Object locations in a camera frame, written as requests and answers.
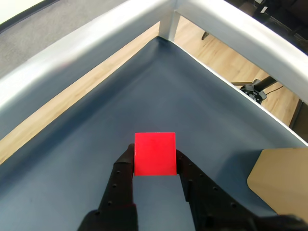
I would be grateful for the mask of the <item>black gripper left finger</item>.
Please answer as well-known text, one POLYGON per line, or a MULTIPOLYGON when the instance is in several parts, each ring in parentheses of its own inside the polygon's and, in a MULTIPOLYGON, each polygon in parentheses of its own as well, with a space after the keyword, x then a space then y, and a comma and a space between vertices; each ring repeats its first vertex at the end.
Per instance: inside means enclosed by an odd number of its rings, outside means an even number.
POLYGON ((137 231, 133 202, 134 144, 115 161, 102 200, 82 220, 79 231, 137 231))

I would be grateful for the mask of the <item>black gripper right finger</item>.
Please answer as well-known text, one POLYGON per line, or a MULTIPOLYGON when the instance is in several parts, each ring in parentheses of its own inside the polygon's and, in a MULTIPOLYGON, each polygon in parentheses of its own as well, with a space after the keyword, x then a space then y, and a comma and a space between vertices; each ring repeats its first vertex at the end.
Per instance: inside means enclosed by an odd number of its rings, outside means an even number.
POLYGON ((256 215, 238 203, 179 150, 177 174, 197 231, 256 231, 256 215))

